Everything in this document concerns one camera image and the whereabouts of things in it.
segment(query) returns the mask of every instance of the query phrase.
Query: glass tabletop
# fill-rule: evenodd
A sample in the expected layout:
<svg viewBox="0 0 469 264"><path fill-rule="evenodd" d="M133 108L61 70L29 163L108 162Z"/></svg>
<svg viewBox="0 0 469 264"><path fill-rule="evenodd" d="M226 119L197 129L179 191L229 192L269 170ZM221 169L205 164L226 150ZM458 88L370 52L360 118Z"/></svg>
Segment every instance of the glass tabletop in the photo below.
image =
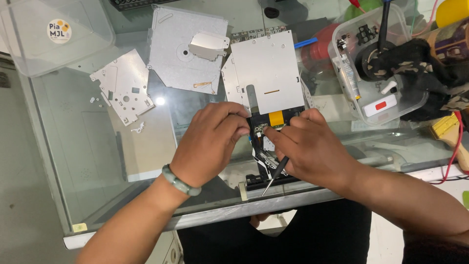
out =
<svg viewBox="0 0 469 264"><path fill-rule="evenodd" d="M59 185L66 218L65 235L83 231L74 226L85 223L87 231L97 230L115 212L144 191L159 175L161 167L171 162L178 142L193 115L210 102L226 100L223 81L218 94L205 94L163 85L150 70L148 94L164 104L138 117L125 126L115 110L101 98L99 85L90 74L126 52L136 49L147 55L147 31L153 10L139 8L118 12L107 1L103 5L116 33L114 47L66 68L32 78L31 84L42 122L48 152ZM406 0L396 3L405 8L410 18L413 6ZM222 16L227 19L227 36L232 42L237 33L264 29L276 31L282 26L292 29L296 40L311 38L329 24L344 21L350 8L347 0L181 0L165 4L176 8ZM265 7L280 10L278 18L268 18ZM348 152L360 162L390 171L411 172L447 163L452 151L428 133L424 124L394 120L379 129L370 128L353 118L344 107L344 96L336 75L328 66L319 64L311 71L299 61L299 70L316 107L325 115L332 130ZM141 133L137 129L145 122ZM258 175L252 147L247 137L236 144L229 166L203 187L203 192L186 201L175 213L183 215L227 205L250 202L242 199L240 183L246 175ZM319 187L293 183L270 195L288 195L290 191L311 191ZM259 199L257 194L251 198Z"/></svg>

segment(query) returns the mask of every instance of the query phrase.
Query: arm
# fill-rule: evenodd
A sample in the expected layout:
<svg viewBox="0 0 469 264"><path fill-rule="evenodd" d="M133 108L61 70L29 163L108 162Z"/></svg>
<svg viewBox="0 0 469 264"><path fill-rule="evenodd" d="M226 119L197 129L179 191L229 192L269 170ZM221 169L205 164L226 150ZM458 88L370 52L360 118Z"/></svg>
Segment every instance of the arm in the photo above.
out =
<svg viewBox="0 0 469 264"><path fill-rule="evenodd" d="M469 244L469 212L448 193L406 174L368 167L352 158L317 109L293 117L281 132L265 135L288 173L359 202L393 224L416 233Z"/></svg>
<svg viewBox="0 0 469 264"><path fill-rule="evenodd" d="M176 150L171 171L192 187L217 176L239 138L249 134L247 116L242 105L231 102L212 103L198 111ZM94 234L76 263L145 263L163 228L188 198L160 175Z"/></svg>

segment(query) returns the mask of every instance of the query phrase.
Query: glass table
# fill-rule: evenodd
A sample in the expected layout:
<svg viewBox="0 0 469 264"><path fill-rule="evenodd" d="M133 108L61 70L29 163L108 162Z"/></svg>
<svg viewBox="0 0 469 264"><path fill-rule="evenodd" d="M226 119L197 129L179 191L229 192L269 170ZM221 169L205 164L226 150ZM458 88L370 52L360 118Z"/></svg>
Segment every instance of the glass table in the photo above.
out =
<svg viewBox="0 0 469 264"><path fill-rule="evenodd" d="M222 81L217 95L196 93L165 87L151 70L148 93L153 100L164 98L165 104L125 127L114 109L102 100L99 86L91 81L90 74L132 49L142 58L146 56L153 10L148 7L120 13L106 0L102 2L116 33L113 47L38 78L22 77L69 249L82 247L114 213L153 182L161 167L171 161L197 110L210 102L226 100ZM413 5L407 7L408 2L414 1L396 1L406 7L405 14L411 18ZM304 5L287 0L279 2L285 15L269 19L263 9L271 4L275 2L181 0L165 5L223 16L229 21L228 36L323 17L333 23L343 19L341 14L350 6L347 0L306 0ZM353 157L370 166L428 181L442 178L440 167L447 164L452 151L434 140L424 124L397 121L392 128L367 130L349 117L340 102L334 103L343 97L336 76L320 73L309 74L304 80L318 109L327 116L330 127ZM142 133L130 131L143 121ZM262 198L262 190L242 194L239 186L248 174L257 175L258 169L248 138L244 137L236 145L229 166L203 187L200 196L190 198L175 212L166 230L340 198L305 182L274 186ZM454 167L450 176L459 175L462 173Z"/></svg>

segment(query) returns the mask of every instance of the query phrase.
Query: green bracelet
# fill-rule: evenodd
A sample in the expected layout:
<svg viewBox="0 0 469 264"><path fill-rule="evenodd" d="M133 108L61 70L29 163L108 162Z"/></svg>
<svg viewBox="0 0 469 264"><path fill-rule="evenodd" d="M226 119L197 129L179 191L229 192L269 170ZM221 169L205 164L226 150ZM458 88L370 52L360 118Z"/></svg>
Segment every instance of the green bracelet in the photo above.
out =
<svg viewBox="0 0 469 264"><path fill-rule="evenodd" d="M171 183L172 186L174 186L176 189L180 190L181 192L190 195L190 196L197 196L200 194L202 191L202 188L195 188L187 183L181 181L174 173L171 171L169 168L169 164L166 164L163 166L161 169L161 173L163 173L163 176L165 176L165 179Z"/></svg>

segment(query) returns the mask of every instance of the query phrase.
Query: hand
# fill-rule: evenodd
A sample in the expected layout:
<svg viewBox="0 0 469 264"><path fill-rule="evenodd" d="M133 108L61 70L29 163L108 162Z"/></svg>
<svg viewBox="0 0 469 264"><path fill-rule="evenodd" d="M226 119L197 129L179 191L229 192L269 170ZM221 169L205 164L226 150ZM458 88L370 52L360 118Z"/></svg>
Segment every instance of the hand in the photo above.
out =
<svg viewBox="0 0 469 264"><path fill-rule="evenodd" d="M248 113L234 102L199 110L179 143L169 168L183 182L200 187L229 163L239 138L249 134Z"/></svg>
<svg viewBox="0 0 469 264"><path fill-rule="evenodd" d="M285 170L309 183L334 188L344 185L362 166L350 156L317 109L309 109L290 120L281 132L271 127L264 134L275 145L279 160L290 158Z"/></svg>

